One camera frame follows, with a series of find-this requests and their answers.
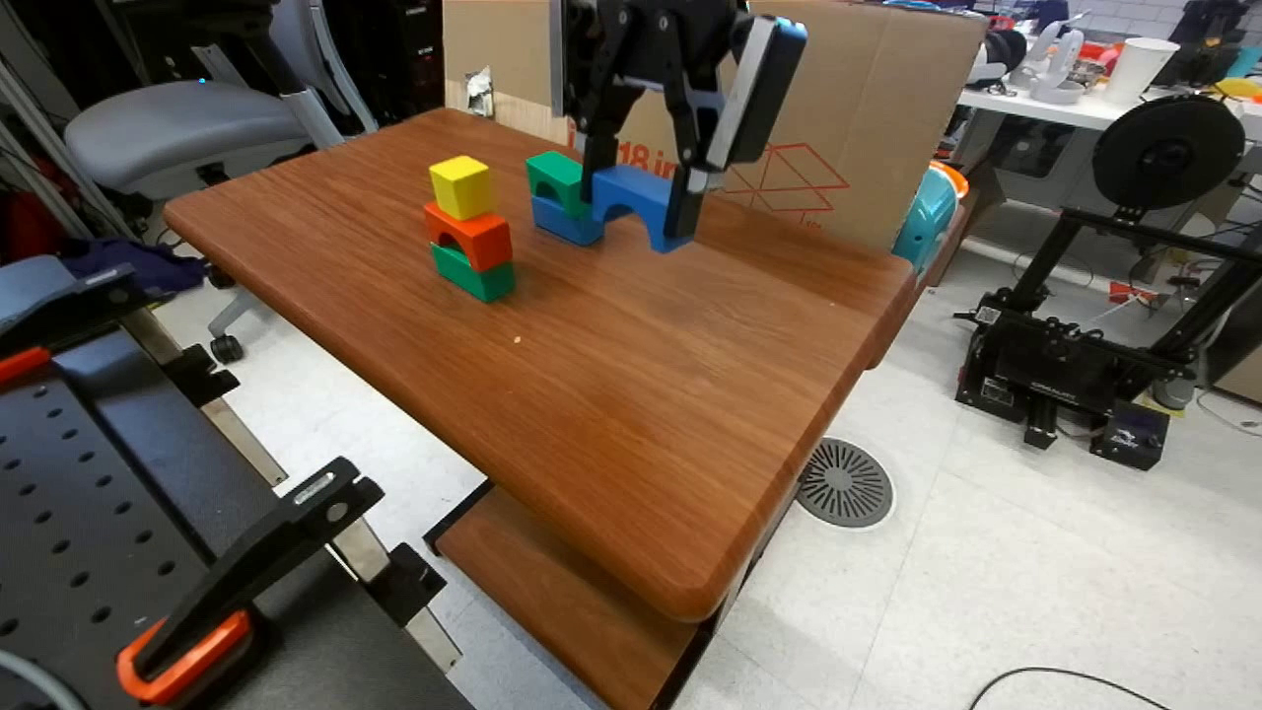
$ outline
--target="toy block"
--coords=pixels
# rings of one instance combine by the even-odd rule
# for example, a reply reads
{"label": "toy block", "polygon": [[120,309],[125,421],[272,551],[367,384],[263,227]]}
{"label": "toy block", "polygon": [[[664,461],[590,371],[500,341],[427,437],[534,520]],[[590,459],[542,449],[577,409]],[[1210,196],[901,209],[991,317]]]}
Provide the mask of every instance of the toy block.
{"label": "toy block", "polygon": [[430,184],[435,184],[435,202],[442,204],[442,212],[449,212],[458,220],[472,220],[492,209],[491,165],[470,153],[435,163]]}
{"label": "toy block", "polygon": [[435,241],[455,241],[479,271],[514,265],[514,238],[500,212],[458,220],[442,204],[427,202],[427,231]]}
{"label": "toy block", "polygon": [[564,212],[559,202],[554,196],[530,196],[534,202],[534,212],[538,212],[538,231],[542,234],[554,234],[555,241],[569,241],[569,245],[581,245],[581,248],[590,248],[604,241],[604,227],[590,220],[590,216],[571,216]]}
{"label": "toy block", "polygon": [[526,163],[526,182],[534,196],[554,196],[569,216],[587,220],[590,204],[583,202],[583,165],[559,152],[544,152]]}
{"label": "toy block", "polygon": [[517,284],[517,270],[514,265],[497,265],[491,271],[479,271],[460,248],[455,245],[435,245],[435,270],[442,279],[458,284],[460,292],[470,292],[483,303],[504,299]]}
{"label": "toy block", "polygon": [[613,165],[590,173],[590,220],[617,220],[635,212],[648,231],[656,254],[671,254],[692,241],[692,234],[667,234],[671,182],[652,177],[630,165]]}

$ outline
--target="cardboard box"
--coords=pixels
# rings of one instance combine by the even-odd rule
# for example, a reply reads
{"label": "cardboard box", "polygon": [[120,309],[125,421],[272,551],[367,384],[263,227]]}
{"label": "cardboard box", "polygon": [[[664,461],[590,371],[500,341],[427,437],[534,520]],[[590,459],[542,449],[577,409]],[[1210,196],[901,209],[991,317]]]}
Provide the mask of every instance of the cardboard box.
{"label": "cardboard box", "polygon": [[[985,23],[840,0],[759,0],[759,12],[800,19],[807,52],[767,157],[735,165],[719,192],[888,254]],[[497,92],[509,96],[500,120],[555,137],[555,124],[542,115],[554,98],[554,61],[542,45],[550,0],[460,0],[449,18],[460,18],[447,35],[449,79],[492,66]],[[521,46],[470,46],[472,28],[483,45],[521,41]],[[635,104],[619,137],[627,165],[676,170],[676,131],[660,96]]]}

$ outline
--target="cable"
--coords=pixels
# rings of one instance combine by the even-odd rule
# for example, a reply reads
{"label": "cable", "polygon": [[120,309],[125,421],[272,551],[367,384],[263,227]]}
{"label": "cable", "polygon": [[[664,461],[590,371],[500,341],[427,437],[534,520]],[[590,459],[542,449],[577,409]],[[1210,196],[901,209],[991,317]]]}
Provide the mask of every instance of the cable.
{"label": "cable", "polygon": [[1085,670],[1073,670],[1073,667],[1011,667],[1011,670],[995,676],[995,680],[973,696],[970,710],[978,710],[978,703],[982,703],[998,683],[1006,683],[1006,680],[1014,680],[1014,676],[1066,676],[1066,680],[1080,680],[1080,683],[1097,683],[1097,685],[1131,696],[1131,700],[1143,703],[1143,705],[1169,710],[1162,703],[1157,703],[1157,700],[1148,700],[1148,696],[1137,696],[1137,691],[1128,691],[1128,685],[1119,685],[1119,683],[1111,683],[1111,680],[1085,676]]}
{"label": "cable", "polygon": [[83,703],[70,696],[69,683],[61,683],[45,667],[29,664],[25,654],[11,654],[11,653],[0,647],[0,670],[8,670],[17,680],[25,680],[29,685],[34,685],[45,700],[52,700],[57,710],[83,710]]}
{"label": "cable", "polygon": [[1216,419],[1219,425],[1233,429],[1233,433],[1248,433],[1248,437],[1262,437],[1262,425],[1260,421],[1232,421],[1225,416],[1210,409],[1207,400],[1198,395],[1197,405]]}

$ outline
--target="white floor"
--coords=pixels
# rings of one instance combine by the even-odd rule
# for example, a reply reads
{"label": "white floor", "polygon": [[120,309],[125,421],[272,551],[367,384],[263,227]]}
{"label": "white floor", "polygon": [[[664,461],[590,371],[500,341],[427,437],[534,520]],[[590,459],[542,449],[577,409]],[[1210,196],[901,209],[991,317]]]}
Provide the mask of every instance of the white floor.
{"label": "white floor", "polygon": [[[1023,429],[957,405],[970,309],[1014,270],[963,258],[926,292],[884,369],[832,421],[894,478],[894,513],[863,532],[792,508],[729,607],[677,705],[963,710],[1011,667],[1073,667],[1181,710],[1262,705],[1262,416],[1203,395],[1162,461],[1137,474],[1080,444],[1027,449]],[[226,292],[162,309],[192,344]],[[1058,288],[1073,320],[1131,329],[1140,309]],[[286,320],[246,320],[238,416],[295,478],[334,454],[388,501],[372,524],[424,532],[483,478]],[[439,561],[439,618],[460,647],[455,683],[472,705],[594,705],[484,597]],[[982,710],[1137,710],[1110,685],[1023,676]]]}

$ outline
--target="red block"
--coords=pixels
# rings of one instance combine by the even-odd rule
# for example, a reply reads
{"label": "red block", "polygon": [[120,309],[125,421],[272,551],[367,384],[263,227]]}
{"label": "red block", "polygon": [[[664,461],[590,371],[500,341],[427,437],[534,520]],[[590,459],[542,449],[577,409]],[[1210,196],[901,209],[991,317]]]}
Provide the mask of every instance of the red block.
{"label": "red block", "polygon": [[427,231],[435,234],[435,241],[455,241],[479,271],[514,265],[509,220],[497,212],[458,220],[442,212],[439,202],[427,202]]}

